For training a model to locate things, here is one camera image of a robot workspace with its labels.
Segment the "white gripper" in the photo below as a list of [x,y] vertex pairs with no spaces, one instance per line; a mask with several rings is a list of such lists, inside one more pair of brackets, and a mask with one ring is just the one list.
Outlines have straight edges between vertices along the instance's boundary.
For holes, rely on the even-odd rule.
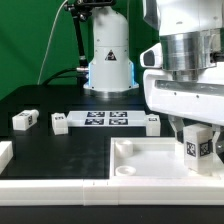
[[148,71],[143,75],[146,104],[150,110],[169,115],[178,142],[184,141],[182,118],[213,124],[213,152],[224,153],[224,95],[209,93],[209,85],[169,81]]

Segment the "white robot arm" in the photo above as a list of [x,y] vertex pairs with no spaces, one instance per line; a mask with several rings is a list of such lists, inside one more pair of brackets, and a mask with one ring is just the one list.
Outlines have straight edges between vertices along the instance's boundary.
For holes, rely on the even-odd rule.
[[[224,0],[142,0],[143,18],[159,42],[140,55],[147,106],[169,116],[177,134],[185,118],[212,126],[224,158]],[[129,61],[125,19],[93,11],[94,58],[88,92],[110,97],[138,86]]]

